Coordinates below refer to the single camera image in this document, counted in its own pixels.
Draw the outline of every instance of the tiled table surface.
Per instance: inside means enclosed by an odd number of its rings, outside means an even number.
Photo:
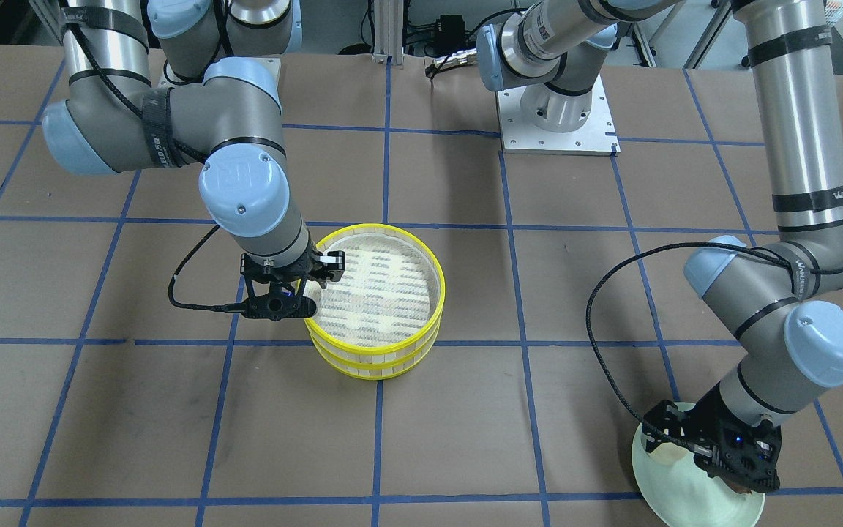
[[[438,346],[367,383],[323,363],[300,321],[168,306],[211,223],[197,168],[64,173],[40,129],[66,97],[61,51],[0,47],[0,525],[658,524],[583,306],[634,251],[775,234],[749,73],[606,69],[623,153],[590,159],[503,154],[472,69],[431,84],[414,60],[284,62],[312,233],[386,221],[425,240],[449,284]],[[843,78],[839,94],[843,118]],[[238,256],[214,237],[181,296],[234,297]],[[743,354],[685,257],[630,267],[596,306],[643,409],[695,400]],[[843,525],[843,387],[784,437],[760,525]]]

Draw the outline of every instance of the yellow basket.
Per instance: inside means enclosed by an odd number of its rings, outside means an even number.
[[[404,340],[395,344],[365,346],[345,343],[341,337],[332,336],[326,328],[319,326],[321,290],[315,289],[315,286],[309,283],[308,287],[311,288],[311,291],[308,291],[308,296],[315,298],[315,301],[317,301],[318,314],[314,318],[305,319],[304,323],[307,326],[308,333],[311,334],[311,340],[318,348],[318,353],[321,353],[321,356],[341,373],[357,379],[389,379],[405,373],[415,364],[421,362],[422,358],[425,358],[428,351],[431,350],[432,345],[435,344],[435,338],[438,336],[439,328],[441,328],[441,313],[444,310],[446,290],[444,272],[441,270],[441,264],[438,263],[435,254],[421,240],[412,236],[408,231],[381,223],[362,223],[335,231],[335,233],[331,233],[330,236],[322,239],[317,247],[318,250],[324,252],[334,250],[335,247],[345,243],[345,240],[353,241],[352,238],[355,236],[384,236],[391,238],[391,240],[398,240],[403,246],[411,247],[412,250],[417,251],[421,259],[430,264],[435,277],[433,281],[435,281],[438,290],[436,294],[432,294],[432,291],[429,290],[430,314],[428,320],[411,337],[404,338]],[[334,284],[328,284],[328,287],[334,287]]]

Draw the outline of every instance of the round basket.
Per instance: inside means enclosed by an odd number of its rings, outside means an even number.
[[[411,233],[362,223],[331,233],[318,250],[342,250],[347,270],[326,290],[308,283],[318,304],[305,319],[321,356],[358,379],[389,379],[428,354],[441,327],[444,272],[435,254]]]

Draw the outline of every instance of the velcro strap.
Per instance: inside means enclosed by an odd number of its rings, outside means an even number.
[[[832,43],[831,28],[828,26],[806,27],[786,34],[780,34],[776,39],[767,40],[763,44],[756,44],[750,48],[750,66],[756,67],[768,60],[785,56],[793,51],[807,50]]]
[[[82,6],[63,7],[60,12],[61,37],[67,32],[68,23],[76,23],[93,29],[104,29],[133,37],[148,50],[148,31],[130,14],[107,7]]]
[[[843,185],[836,189],[816,190],[806,194],[773,194],[776,212],[820,212],[843,206]]]
[[[186,163],[174,144],[171,129],[171,89],[155,88],[145,92],[141,103],[141,129],[154,166],[182,167]]]

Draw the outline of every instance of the label on robot arm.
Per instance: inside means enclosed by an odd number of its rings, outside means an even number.
[[[558,58],[556,54],[548,53],[544,46],[555,36],[555,30],[552,29],[552,24],[548,20],[548,2],[542,2],[529,14],[531,17],[528,18],[531,20],[526,21],[525,31],[522,31],[522,38],[525,39],[529,51],[545,60]]]

